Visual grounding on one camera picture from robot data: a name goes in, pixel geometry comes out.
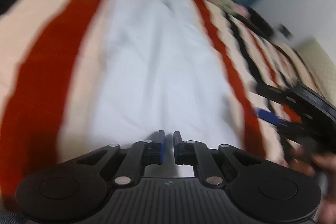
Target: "person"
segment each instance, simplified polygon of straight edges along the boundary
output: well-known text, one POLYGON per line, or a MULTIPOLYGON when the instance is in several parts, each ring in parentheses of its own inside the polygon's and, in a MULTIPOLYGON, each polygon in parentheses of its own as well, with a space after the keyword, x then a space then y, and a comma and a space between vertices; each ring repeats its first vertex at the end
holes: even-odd
MULTIPOLYGON (((300 147, 293 150, 294 157, 300 157, 303 149, 300 147)), ((336 154, 326 153, 323 155, 313 155, 313 162, 321 169, 330 173, 328 176, 328 191, 324 196, 319 211, 318 224, 336 223, 336 154)), ((295 171, 304 173, 307 176, 315 175, 314 168, 302 160, 292 160, 289 167, 295 171)))

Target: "patterned cloth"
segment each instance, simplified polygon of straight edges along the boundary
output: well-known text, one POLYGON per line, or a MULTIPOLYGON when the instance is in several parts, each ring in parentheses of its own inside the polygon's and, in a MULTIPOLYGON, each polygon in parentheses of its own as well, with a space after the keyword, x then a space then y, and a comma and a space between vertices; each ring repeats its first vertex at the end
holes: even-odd
MULTIPOLYGON (((255 85, 285 88, 300 80, 317 91, 309 71, 286 45, 261 39, 209 2, 193 3, 194 24, 216 50, 232 89, 232 127, 247 151, 279 162, 279 137, 254 107, 298 117, 256 94, 255 85)), ((88 152, 107 7, 108 0, 0 0, 2 208, 16 209, 15 190, 26 175, 88 152)))

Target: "black plastic mount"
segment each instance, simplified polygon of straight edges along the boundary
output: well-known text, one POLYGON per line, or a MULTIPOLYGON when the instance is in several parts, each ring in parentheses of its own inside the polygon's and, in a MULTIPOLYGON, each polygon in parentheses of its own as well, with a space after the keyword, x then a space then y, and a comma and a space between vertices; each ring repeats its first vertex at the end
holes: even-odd
POLYGON ((36 223, 313 223, 321 193, 309 177, 222 144, 183 141, 175 163, 194 178, 145 178, 163 162, 164 132, 130 149, 112 144, 25 178, 16 200, 36 223))
POLYGON ((298 142, 311 153, 336 153, 336 108, 325 98, 298 82, 280 90, 269 85, 257 85, 259 95, 279 104, 288 105, 302 123, 282 122, 277 125, 280 136, 298 142))

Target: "white cloth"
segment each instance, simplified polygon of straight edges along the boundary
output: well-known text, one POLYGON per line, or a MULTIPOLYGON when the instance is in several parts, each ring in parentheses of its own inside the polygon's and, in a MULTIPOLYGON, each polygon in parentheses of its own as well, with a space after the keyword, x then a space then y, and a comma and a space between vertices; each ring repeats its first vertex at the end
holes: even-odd
MULTIPOLYGON (((91 149, 129 147, 158 130, 180 131, 183 140, 209 148, 239 147, 227 123, 230 89, 216 53, 192 23, 192 1, 111 0, 110 8, 91 149)), ((193 173, 181 166, 165 175, 193 173)))

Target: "white stripe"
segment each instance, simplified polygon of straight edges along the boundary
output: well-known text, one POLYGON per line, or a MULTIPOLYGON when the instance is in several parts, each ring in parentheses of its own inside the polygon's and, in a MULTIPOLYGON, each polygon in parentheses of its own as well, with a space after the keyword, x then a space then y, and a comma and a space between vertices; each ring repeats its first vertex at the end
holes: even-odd
POLYGON ((271 85, 275 87, 275 84, 273 83, 270 73, 268 71, 268 67, 266 66, 263 56, 259 52, 258 48, 255 46, 253 42, 253 38, 251 37, 250 32, 246 29, 245 26, 242 25, 242 23, 237 20, 236 18, 231 17, 231 20, 237 25, 240 31, 240 36, 245 42, 246 50, 248 52, 248 55, 252 59, 252 61, 256 64, 260 75, 264 82, 267 85, 271 85))
MULTIPOLYGON (((227 54, 231 59, 234 68, 237 70, 240 79, 243 82, 243 86, 245 88, 245 95, 247 99, 250 100, 252 107, 268 109, 265 104, 266 103, 265 98, 253 92, 250 92, 250 90, 255 89, 256 82, 249 73, 246 60, 243 58, 243 56, 241 56, 240 50, 238 49, 238 43, 231 33, 229 22, 226 20, 226 18, 223 17, 222 12, 218 7, 210 3, 206 4, 207 8, 211 11, 212 23, 220 30, 218 36, 222 40, 222 42, 227 46, 227 54)), ((259 56, 261 59, 262 57, 259 51, 255 48, 254 45, 251 45, 252 43, 251 37, 247 37, 246 30, 245 31, 243 30, 241 34, 243 35, 242 38, 246 39, 245 41, 247 44, 247 49, 249 49, 250 51, 252 50, 254 54, 259 56)), ((242 126, 244 126, 244 114, 242 109, 241 113, 242 118, 239 120, 241 121, 242 126)), ((283 159, 283 150, 278 139, 278 134, 272 125, 270 125, 265 121, 262 121, 261 119, 258 120, 261 134, 263 136, 264 148, 266 151, 266 159, 274 162, 279 162, 281 159, 283 159)))
POLYGON ((278 103, 276 103, 276 102, 274 102, 274 101, 270 101, 270 102, 271 102, 271 105, 272 105, 272 107, 273 107, 273 109, 274 109, 274 111, 275 111, 275 114, 276 114, 277 116, 279 116, 280 118, 282 118, 282 119, 284 119, 284 120, 287 120, 287 121, 290 120, 289 116, 288 116, 287 113, 284 111, 284 108, 283 108, 282 105, 280 105, 280 104, 278 104, 278 103))
POLYGON ((90 117, 103 71, 102 47, 110 0, 102 0, 81 42, 73 67, 63 123, 58 135, 58 161, 64 162, 90 151, 87 136, 90 117))
POLYGON ((257 39, 257 42, 259 44, 259 46, 263 49, 264 53, 265 53, 265 56, 266 56, 266 59, 268 60, 270 66, 272 67, 272 69, 274 70, 275 72, 275 82, 280 86, 284 86, 284 83, 283 83, 283 80, 281 78, 281 76, 279 75, 279 72, 278 72, 278 69, 275 67, 274 65, 274 59, 273 59, 273 54, 271 52, 271 50, 265 45, 269 45, 270 46, 270 43, 268 41, 265 41, 264 39, 261 40, 258 36, 256 36, 254 34, 254 37, 256 37, 257 39))
MULTIPOLYGON (((197 27, 197 29, 205 37, 207 37, 207 40, 208 40, 209 44, 211 46, 213 46, 212 42, 211 42, 211 39, 206 34, 207 31, 206 31, 206 28, 204 26, 204 22, 203 22, 201 14, 200 14, 200 11, 197 8, 197 5, 195 4, 195 2, 194 1, 192 1, 192 2, 194 4, 194 8, 195 8, 196 15, 197 15, 195 17, 194 25, 197 27)), ((215 7, 214 7, 214 12, 215 13, 221 13, 221 11, 216 10, 215 7)), ((226 70, 225 64, 222 60, 221 54, 219 52, 217 52, 215 49, 213 49, 213 50, 214 50, 214 54, 217 56, 217 62, 219 64, 219 66, 222 68, 223 74, 225 75, 226 79, 228 79, 227 70, 226 70)), ((231 96, 228 98, 227 102, 230 106, 230 112, 231 112, 230 126, 236 132, 237 136, 241 140, 241 143, 243 143, 243 139, 244 139, 244 110, 243 110, 243 107, 242 107, 241 103, 238 101, 238 99, 234 95, 234 91, 233 91, 231 85, 229 85, 229 88, 231 90, 231 96)))
POLYGON ((19 65, 46 24, 69 0, 18 0, 0 17, 0 119, 19 65))
POLYGON ((271 45, 271 43, 267 42, 266 43, 269 49, 269 53, 272 55, 272 65, 273 67, 276 66, 276 74, 278 76, 278 84, 281 86, 281 88, 286 88, 285 82, 282 80, 282 77, 280 75, 280 72, 288 79, 288 75, 283 69, 282 63, 280 61, 279 55, 277 50, 271 45))
MULTIPOLYGON (((211 12, 211 22, 219 30, 218 36, 220 40, 226 45, 226 49, 227 49, 226 54, 232 61, 233 67, 236 69, 239 75, 239 78, 242 81, 246 98, 250 100, 252 107, 258 105, 258 107, 267 109, 264 103, 265 99, 263 97, 260 97, 252 92, 249 92, 249 90, 255 89, 256 82, 248 71, 246 60, 244 59, 243 56, 241 56, 240 50, 238 48, 238 42, 232 35, 231 29, 230 29, 230 23, 222 15, 222 11, 217 6, 209 2, 206 2, 206 6, 211 12)), ((238 136, 241 138, 241 142, 243 144, 244 143, 244 128, 245 128, 244 110, 236 98, 231 99, 229 102, 230 102, 230 107, 232 111, 231 114, 234 117, 234 120, 233 120, 234 129, 237 128, 236 132, 238 136)), ((263 127, 261 127, 261 124, 260 124, 260 130, 264 138, 265 132, 263 130, 263 127)), ((269 157, 269 148, 270 146, 267 143, 267 146, 265 146, 267 157, 269 157)))

